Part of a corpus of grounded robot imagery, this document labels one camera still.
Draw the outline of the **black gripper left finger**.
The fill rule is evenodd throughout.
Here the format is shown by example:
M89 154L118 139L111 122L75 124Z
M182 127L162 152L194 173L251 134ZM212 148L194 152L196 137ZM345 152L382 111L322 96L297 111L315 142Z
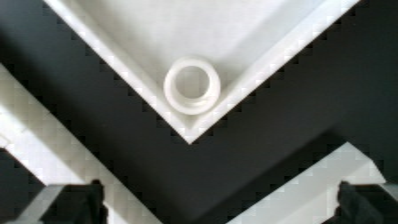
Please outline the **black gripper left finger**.
M109 224L105 186L89 184L48 185L36 195L13 224Z

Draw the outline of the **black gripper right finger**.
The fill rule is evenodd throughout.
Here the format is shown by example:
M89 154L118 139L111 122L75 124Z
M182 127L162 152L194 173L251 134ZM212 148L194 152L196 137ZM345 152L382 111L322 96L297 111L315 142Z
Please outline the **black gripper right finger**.
M340 184L333 224L398 224L398 184Z

